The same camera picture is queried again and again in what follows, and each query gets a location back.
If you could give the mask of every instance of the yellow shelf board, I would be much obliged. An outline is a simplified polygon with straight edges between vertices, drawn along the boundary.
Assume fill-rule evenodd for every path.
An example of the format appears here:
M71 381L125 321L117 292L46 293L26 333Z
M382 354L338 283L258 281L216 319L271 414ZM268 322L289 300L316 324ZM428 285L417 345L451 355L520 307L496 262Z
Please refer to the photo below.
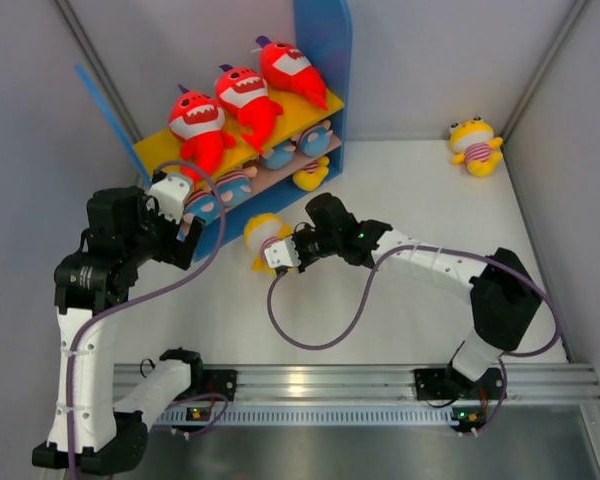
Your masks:
M269 97L282 105L284 113L278 117L273 134L264 144L263 150L265 151L344 107L344 102L330 90L327 90L327 106L329 107L327 110L310 104L295 93L283 92L272 87L269 87ZM243 128L238 120L228 113L224 130L235 137L236 146L225 150L224 160L220 168L213 174L214 178L241 166L258 155L240 135L241 132L249 130ZM179 159L181 144L182 142L168 128L165 128L136 143L134 148L151 174L161 163Z

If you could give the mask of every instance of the red shark plush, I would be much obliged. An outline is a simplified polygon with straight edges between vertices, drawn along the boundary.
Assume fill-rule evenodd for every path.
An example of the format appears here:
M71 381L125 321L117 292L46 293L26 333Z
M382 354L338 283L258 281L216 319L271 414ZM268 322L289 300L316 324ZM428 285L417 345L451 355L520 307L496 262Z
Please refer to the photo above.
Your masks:
M280 90L294 92L327 110L327 87L318 69L289 43L272 42L264 35L256 39L262 47L260 70L267 82Z
M258 73L247 67L221 65L220 68L225 73L216 82L216 97L220 105L238 118L240 125L251 127L251 133L242 133L242 138L262 153L262 144L273 133L282 107L269 98L267 84Z
M224 111L218 102L204 93L179 87L182 95L171 109L169 129L184 142L182 160L192 160L212 175L222 164L225 147L233 147L236 139L222 130ZM202 180L192 168L181 167L180 171L191 177L194 185Z

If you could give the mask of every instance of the white table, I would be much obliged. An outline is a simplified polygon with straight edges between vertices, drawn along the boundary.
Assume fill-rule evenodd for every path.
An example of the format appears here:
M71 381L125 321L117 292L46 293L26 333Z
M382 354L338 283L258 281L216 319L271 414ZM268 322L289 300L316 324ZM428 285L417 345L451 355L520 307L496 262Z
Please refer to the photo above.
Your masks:
M492 254L516 252L540 282L520 211L504 166L486 179L450 164L443 141L347 142L342 175L280 214L308 220L304 206L323 191L339 196L359 220L377 219L442 246ZM407 277L376 277L367 309L353 333L326 351L297 349L282 340L266 312L273 277L250 269L242 238L225 246L211 267L176 292L119 314L118 363L157 357L167 348L199 351L213 364L431 364L447 362L472 326L459 299ZM288 334L305 343L331 340L349 324L368 270L330 258L278 285L274 308ZM155 262L141 269L135 296L183 273ZM521 350L552 335L547 307L538 311ZM566 362L562 345L533 359Z

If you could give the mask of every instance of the shark teeth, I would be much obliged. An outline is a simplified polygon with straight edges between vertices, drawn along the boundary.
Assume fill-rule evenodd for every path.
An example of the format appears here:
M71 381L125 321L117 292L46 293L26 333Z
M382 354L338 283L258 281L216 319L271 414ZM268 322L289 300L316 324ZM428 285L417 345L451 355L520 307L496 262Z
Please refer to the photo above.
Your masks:
M244 80L240 80L239 82L236 82L236 85L241 87L243 85L248 85L250 83L256 83L259 81L260 81L259 77L249 77L249 78L245 78Z
M214 108L215 107L213 105L201 105L199 107L192 108L191 110L189 110L187 112L187 116L192 117L198 113L209 112L209 111L213 110Z

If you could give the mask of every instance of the blue shelf side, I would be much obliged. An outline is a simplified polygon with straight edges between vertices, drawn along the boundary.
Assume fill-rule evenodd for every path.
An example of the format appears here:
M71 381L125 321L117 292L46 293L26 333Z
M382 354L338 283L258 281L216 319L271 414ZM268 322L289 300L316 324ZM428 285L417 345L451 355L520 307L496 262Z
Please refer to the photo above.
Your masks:
M344 101L344 108L332 115L331 128L342 145L328 154L329 175L325 182L338 176L344 168L344 138L349 102L352 24L346 0L294 0L296 45L320 71L327 86ZM249 219L261 213L275 213L307 195L287 178L250 198L227 214L223 245L241 236ZM195 259L211 253L218 236L219 222L204 229Z

